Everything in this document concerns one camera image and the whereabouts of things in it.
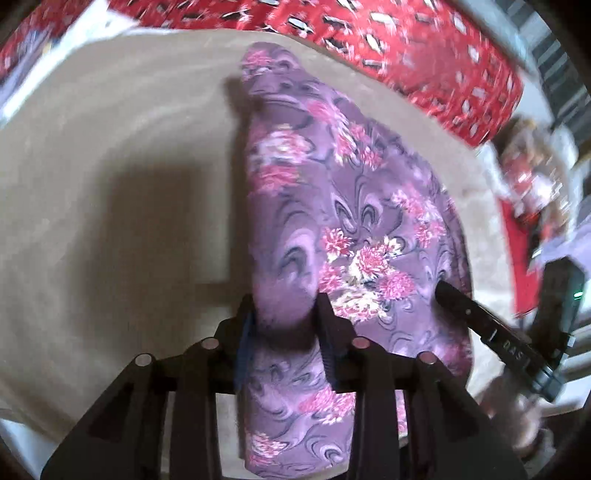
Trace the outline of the person right hand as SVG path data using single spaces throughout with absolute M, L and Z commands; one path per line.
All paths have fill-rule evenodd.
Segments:
M 519 457 L 530 454 L 542 427 L 538 398 L 505 369 L 484 391 L 480 406 Z

